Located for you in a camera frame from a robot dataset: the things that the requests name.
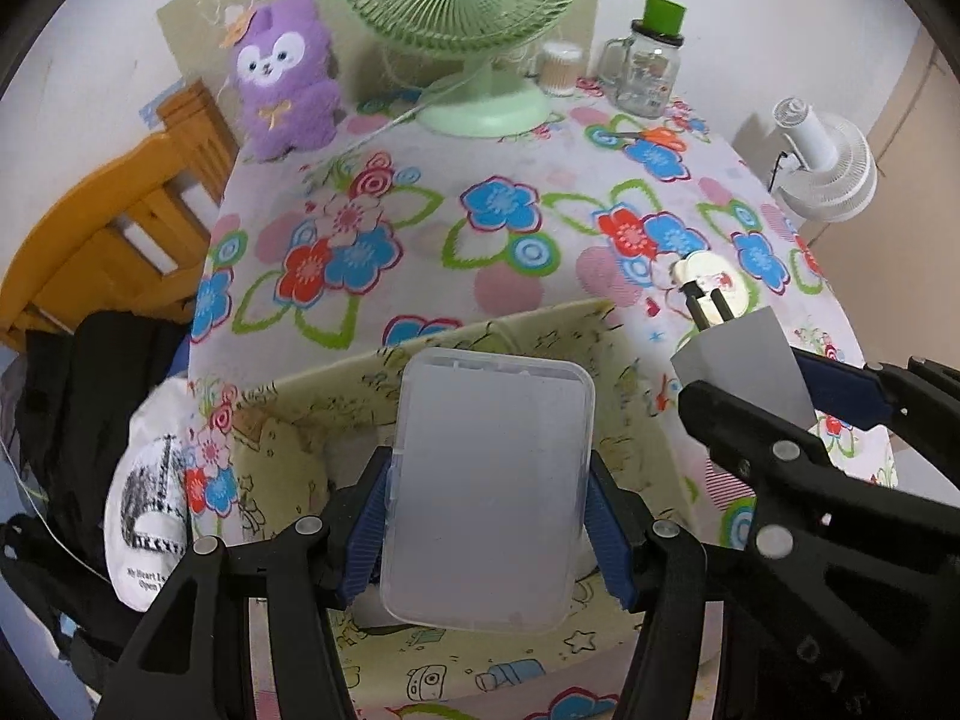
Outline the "white power adapter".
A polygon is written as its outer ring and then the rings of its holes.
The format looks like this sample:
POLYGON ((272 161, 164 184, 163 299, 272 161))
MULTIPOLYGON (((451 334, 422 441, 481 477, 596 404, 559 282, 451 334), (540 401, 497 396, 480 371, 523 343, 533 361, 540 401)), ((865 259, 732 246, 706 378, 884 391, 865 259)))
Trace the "white power adapter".
POLYGON ((706 294, 696 281, 687 281, 682 293, 697 331, 670 358, 679 382, 712 383, 811 429, 817 422, 811 395, 775 312, 762 307, 736 317, 720 289, 706 294))

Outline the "clear plastic case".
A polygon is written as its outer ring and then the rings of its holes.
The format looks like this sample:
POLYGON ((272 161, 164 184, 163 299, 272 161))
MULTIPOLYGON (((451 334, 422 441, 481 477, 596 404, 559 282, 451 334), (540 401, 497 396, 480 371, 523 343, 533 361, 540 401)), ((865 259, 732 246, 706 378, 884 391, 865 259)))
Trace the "clear plastic case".
POLYGON ((576 362, 416 353, 389 472, 387 613, 458 631, 555 629, 573 593, 594 410, 576 362))

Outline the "white printed bag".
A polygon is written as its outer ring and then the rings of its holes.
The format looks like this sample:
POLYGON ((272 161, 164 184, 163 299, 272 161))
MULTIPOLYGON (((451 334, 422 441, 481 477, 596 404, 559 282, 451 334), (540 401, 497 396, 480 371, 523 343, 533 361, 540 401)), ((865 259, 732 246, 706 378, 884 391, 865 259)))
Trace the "white printed bag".
POLYGON ((104 554, 117 598, 148 610, 189 546, 182 431, 194 402, 183 377, 149 392, 128 422, 127 449, 104 506, 104 554))

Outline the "floral tablecloth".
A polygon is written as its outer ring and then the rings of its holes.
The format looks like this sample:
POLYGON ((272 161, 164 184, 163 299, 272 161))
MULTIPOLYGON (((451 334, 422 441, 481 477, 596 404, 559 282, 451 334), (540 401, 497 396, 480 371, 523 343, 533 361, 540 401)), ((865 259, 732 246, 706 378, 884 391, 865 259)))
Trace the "floral tablecloth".
POLYGON ((807 242, 729 143, 682 101, 652 124, 597 91, 532 132, 436 135, 363 104, 319 153, 241 158, 203 264, 189 380, 192 528, 245 538, 231 406, 262 387, 476 323, 605 301, 644 355, 649 405, 690 505, 685 523, 747 541, 752 491, 709 461, 675 411, 670 358, 695 330, 667 304, 677 260, 736 266, 788 340, 859 362, 861 348, 807 242))

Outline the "white floor fan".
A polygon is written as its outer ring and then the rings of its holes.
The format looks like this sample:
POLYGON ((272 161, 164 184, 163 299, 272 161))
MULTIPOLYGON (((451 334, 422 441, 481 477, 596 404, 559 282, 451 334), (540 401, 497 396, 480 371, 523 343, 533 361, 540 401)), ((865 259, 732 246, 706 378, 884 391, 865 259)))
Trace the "white floor fan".
POLYGON ((773 107, 784 151, 770 188, 802 221, 850 221, 874 199, 878 171, 866 135, 850 119, 818 112, 799 96, 773 107))

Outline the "round cream bear mirror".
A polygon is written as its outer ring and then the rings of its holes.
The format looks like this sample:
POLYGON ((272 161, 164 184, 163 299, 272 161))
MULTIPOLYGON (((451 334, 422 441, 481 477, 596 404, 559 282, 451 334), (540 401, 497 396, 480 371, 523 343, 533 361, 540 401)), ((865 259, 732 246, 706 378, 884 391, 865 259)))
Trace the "round cream bear mirror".
POLYGON ((695 332, 745 316, 755 305, 755 296, 740 270, 709 250, 697 250, 677 260, 670 278, 667 304, 675 314, 690 319, 695 332))

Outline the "yellow birthday storage box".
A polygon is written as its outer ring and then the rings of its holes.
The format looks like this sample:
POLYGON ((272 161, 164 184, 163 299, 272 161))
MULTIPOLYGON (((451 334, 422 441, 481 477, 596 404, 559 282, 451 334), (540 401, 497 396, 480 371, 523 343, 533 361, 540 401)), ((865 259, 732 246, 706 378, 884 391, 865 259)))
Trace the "yellow birthday storage box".
POLYGON ((364 718, 589 718, 622 694, 641 621, 583 533, 586 460, 656 515, 690 505, 605 301, 417 338, 247 388, 229 427, 245 538, 270 538, 397 461, 389 573, 332 614, 364 718))

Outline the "black clothing pile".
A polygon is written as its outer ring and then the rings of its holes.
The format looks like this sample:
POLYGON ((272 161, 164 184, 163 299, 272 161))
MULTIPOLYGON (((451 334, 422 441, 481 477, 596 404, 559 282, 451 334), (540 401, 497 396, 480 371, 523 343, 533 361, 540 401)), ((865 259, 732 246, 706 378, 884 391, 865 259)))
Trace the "black clothing pile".
POLYGON ((180 323, 130 312, 96 312, 70 335, 26 333, 14 437, 47 505, 44 515, 16 514, 3 523, 2 577, 95 691, 142 617, 107 580, 109 483, 130 418, 166 379, 185 340, 180 323))

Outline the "glass mug jar green lid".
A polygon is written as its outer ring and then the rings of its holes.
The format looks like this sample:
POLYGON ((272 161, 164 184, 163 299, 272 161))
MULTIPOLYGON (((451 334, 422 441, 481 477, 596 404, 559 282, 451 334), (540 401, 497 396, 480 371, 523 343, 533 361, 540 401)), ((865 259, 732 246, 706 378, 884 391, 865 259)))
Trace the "glass mug jar green lid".
POLYGON ((674 0, 644 0, 630 32, 605 43, 597 78, 620 109, 645 119, 664 114, 679 75, 685 15, 674 0))

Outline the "orange wooden chair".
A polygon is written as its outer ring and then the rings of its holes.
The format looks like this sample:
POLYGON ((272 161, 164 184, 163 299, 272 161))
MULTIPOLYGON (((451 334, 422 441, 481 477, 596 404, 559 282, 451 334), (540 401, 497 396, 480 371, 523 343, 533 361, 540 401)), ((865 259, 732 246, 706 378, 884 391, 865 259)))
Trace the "orange wooden chair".
POLYGON ((110 161, 53 205, 2 284, 2 344, 71 333, 99 310, 185 323, 210 232, 176 192, 179 177, 223 200, 239 146, 213 94, 194 80, 158 107, 163 130, 110 161))

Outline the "cotton swab container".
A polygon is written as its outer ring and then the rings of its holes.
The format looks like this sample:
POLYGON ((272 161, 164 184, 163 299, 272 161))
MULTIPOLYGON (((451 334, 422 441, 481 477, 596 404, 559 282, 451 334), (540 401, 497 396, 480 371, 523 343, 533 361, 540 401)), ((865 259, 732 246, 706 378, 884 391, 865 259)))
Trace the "cotton swab container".
POLYGON ((571 96, 578 87, 579 71, 583 68, 584 49, 576 43, 545 41, 540 47, 540 89, 551 96, 571 96))

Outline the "purple plush toy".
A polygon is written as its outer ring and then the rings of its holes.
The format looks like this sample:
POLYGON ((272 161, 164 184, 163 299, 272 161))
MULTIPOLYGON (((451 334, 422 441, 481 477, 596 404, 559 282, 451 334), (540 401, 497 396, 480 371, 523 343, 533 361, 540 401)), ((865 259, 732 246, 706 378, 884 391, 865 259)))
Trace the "purple plush toy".
POLYGON ((331 70, 332 33, 316 0, 248 8, 224 45, 231 49, 231 83, 252 158, 278 160, 334 141, 342 94, 331 70))

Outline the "green desk fan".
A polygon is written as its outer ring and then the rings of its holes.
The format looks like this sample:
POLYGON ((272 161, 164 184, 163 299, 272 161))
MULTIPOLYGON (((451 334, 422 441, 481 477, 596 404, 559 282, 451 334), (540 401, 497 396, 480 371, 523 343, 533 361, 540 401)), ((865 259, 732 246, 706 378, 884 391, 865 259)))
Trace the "green desk fan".
POLYGON ((460 62, 421 91, 415 117, 448 137, 521 135, 550 117, 547 95, 494 60, 544 36, 573 0, 345 0, 366 28, 396 49, 460 62))

